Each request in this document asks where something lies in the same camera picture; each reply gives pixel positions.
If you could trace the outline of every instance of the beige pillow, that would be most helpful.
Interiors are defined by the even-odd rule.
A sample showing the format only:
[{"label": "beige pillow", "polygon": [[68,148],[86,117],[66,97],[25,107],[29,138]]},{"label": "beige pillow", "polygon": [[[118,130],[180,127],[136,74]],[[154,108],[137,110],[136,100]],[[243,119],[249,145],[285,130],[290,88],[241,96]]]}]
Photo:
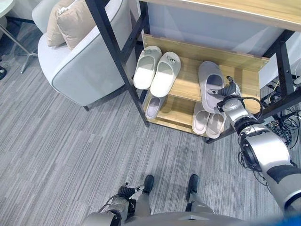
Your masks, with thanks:
[{"label": "beige pillow", "polygon": [[78,0],[57,17],[57,26],[68,47],[73,49],[95,27],[94,19],[85,0]]},{"label": "beige pillow", "polygon": [[58,46],[65,42],[60,30],[58,29],[56,19],[58,10],[62,7],[68,7],[74,0],[60,0],[51,10],[47,25],[47,45]]}]

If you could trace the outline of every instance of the table leg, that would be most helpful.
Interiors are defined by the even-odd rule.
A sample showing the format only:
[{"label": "table leg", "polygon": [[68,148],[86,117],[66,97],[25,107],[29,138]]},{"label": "table leg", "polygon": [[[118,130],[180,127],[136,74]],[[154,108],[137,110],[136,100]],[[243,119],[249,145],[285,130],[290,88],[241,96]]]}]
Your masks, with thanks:
[{"label": "table leg", "polygon": [[21,74],[24,72],[26,66],[28,65],[28,60],[30,57],[38,57],[38,54],[34,53],[34,52],[30,52],[27,48],[25,48],[17,39],[14,38],[14,36],[8,31],[6,30],[5,27],[3,27],[2,25],[0,25],[0,30],[3,31],[3,33],[5,33],[15,44],[17,44],[27,55],[26,61],[22,66],[21,69]]}]

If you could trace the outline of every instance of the slipper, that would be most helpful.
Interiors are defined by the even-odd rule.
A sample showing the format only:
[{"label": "slipper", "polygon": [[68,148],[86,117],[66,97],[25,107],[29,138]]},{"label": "slipper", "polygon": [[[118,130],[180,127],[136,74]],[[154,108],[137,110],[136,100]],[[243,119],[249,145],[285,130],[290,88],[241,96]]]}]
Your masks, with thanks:
[{"label": "slipper", "polygon": [[226,121],[226,115],[224,112],[210,114],[206,134],[212,139],[216,139],[220,136],[222,129]]},{"label": "slipper", "polygon": [[6,73],[7,71],[5,70],[5,68],[0,66],[0,80],[5,77]]},{"label": "slipper", "polygon": [[161,56],[162,52],[157,46],[148,46],[142,50],[133,78],[137,89],[148,89],[151,86]]},{"label": "slipper", "polygon": [[215,113],[214,108],[221,100],[209,95],[208,90],[224,87],[222,72],[219,66],[210,61],[203,62],[198,68],[198,81],[204,109],[209,113]]},{"label": "slipper", "polygon": [[150,86],[150,92],[155,97],[165,97],[174,84],[181,69],[181,61],[173,52],[165,53],[159,60],[157,72]]},{"label": "slipper", "polygon": [[210,113],[205,111],[200,102],[196,102],[194,105],[192,130],[196,134],[204,134],[207,129]]},{"label": "slipper", "polygon": [[166,96],[152,97],[150,99],[149,105],[147,106],[145,117],[148,119],[155,119],[162,105],[165,103],[165,101],[166,101]]}]

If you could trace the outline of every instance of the striped carpet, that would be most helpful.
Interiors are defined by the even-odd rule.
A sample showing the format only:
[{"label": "striped carpet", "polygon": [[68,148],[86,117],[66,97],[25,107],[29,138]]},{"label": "striped carpet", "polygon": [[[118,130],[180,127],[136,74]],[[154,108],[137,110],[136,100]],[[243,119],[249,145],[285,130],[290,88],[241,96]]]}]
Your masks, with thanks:
[{"label": "striped carpet", "polygon": [[[40,33],[32,24],[8,28],[29,47]],[[146,128],[127,91],[99,100],[91,111],[55,92],[33,59],[6,37],[8,70],[0,81],[0,225],[79,226],[125,181],[155,177],[153,213],[183,211],[192,173],[198,193],[214,211],[240,219],[281,214],[268,190],[238,161],[237,135],[207,145],[203,137],[151,124]],[[300,142],[290,151],[300,165]]]}]

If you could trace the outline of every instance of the wooden shelf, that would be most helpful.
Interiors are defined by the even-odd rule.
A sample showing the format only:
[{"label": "wooden shelf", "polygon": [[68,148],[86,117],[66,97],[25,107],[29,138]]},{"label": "wooden shelf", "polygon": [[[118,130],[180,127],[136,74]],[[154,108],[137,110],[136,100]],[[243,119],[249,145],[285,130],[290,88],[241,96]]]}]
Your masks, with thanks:
[{"label": "wooden shelf", "polygon": [[301,32],[300,0],[143,0]]},{"label": "wooden shelf", "polygon": [[[144,101],[144,111],[146,111],[150,99],[151,94],[148,92]],[[162,126],[195,134],[192,130],[194,105],[194,101],[168,96],[156,119],[149,121]]]},{"label": "wooden shelf", "polygon": [[[181,71],[169,92],[170,96],[201,102],[198,67],[202,61],[210,60],[220,64],[225,83],[226,76],[232,76],[239,84],[243,97],[260,99],[258,71],[268,62],[267,58],[206,48],[147,34],[143,36],[143,41],[145,46],[156,45],[163,53],[173,51],[180,56]],[[258,112],[260,108],[258,103],[249,100],[246,101],[246,107],[252,113]]]}]

